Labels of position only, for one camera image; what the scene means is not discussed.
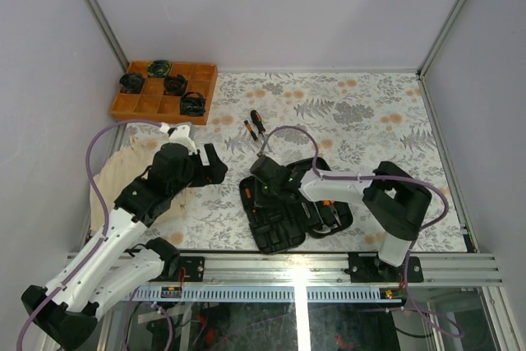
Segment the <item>steel claw hammer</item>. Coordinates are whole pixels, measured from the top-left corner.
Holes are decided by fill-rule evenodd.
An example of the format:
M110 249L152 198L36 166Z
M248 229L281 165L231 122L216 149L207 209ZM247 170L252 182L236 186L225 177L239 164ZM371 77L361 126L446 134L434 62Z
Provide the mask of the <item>steel claw hammer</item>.
M342 230L342 227L338 223L334 223L329 226L325 223L317 224L314 227L309 228L308 233L311 237L316 239L322 239L330 235L334 235Z

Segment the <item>large black orange screwdriver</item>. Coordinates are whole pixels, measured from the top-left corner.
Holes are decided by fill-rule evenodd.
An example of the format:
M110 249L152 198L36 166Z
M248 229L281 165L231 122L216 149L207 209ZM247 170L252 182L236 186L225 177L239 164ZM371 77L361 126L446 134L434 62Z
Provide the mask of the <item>large black orange screwdriver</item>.
M253 131L252 127L250 127L250 135L253 141L261 143L261 148L257 153L258 156L261 156L265 148L268 148L269 151L272 151L272 149L269 146L269 138L267 136L261 115L255 109L253 109L250 112L250 116L252 124L258 131L258 134L256 134Z

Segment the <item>black plastic tool case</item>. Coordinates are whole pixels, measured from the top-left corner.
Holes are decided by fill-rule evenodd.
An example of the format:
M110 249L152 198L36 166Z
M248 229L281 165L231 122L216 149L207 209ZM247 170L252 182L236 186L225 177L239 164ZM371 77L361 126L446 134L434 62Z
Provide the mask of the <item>black plastic tool case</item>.
M302 170L302 177L311 169L311 159L297 161ZM250 190L251 199L246 196ZM261 207L255 203L255 178L244 178L239 183L242 206L247 214L251 235L258 250L266 255L285 252L300 246L310 236L309 228L320 223L329 226L335 223L333 215L322 201L312 202L301 193L301 202L297 204L280 204L272 207ZM335 202L339 213L342 230L353 223L353 215L348 204Z

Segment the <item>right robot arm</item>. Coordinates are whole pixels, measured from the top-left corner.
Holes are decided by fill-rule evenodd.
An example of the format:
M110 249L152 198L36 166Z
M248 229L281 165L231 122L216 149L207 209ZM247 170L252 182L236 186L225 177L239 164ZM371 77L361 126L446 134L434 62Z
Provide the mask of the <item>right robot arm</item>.
M431 188L389 161L380 162L371 172L351 174L322 169L316 158L307 166L288 168L262 155L250 167L250 175L262 184L268 197L279 202L334 201L365 206L385 232L374 267L376 274L388 281L403 273L431 204Z

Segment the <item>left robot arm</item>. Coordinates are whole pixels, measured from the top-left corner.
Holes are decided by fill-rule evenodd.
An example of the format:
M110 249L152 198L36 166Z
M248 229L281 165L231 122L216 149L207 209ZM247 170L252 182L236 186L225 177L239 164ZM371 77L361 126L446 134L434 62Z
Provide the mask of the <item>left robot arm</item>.
M167 240L148 241L115 272L118 258L188 187L217 185L227 165L213 144L199 151L166 143L150 166L120 193L104 225L74 260L44 286L31 285L21 301L35 323L64 350L81 347L105 313L136 288L153 279L171 280L180 272L180 252Z

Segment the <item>orange handled pliers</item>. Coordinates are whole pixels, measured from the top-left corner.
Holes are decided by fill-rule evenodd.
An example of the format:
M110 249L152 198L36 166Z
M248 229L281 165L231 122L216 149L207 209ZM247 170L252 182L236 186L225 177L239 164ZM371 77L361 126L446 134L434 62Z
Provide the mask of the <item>orange handled pliers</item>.
M330 210L330 213L333 215L335 219L335 225L333 225L333 228L340 228L342 223L339 217L339 213L335 207L335 201L332 200L324 200L322 201L322 205L324 207L327 207Z

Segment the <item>small black orange screwdriver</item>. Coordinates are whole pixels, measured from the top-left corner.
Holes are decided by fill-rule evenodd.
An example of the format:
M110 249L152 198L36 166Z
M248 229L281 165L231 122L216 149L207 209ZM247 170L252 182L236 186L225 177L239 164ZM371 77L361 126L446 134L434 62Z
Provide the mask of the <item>small black orange screwdriver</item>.
M247 128L252 140L258 144L258 147L261 150L264 143L264 132L262 131L262 126L259 122L249 122L247 120L245 120L243 123Z

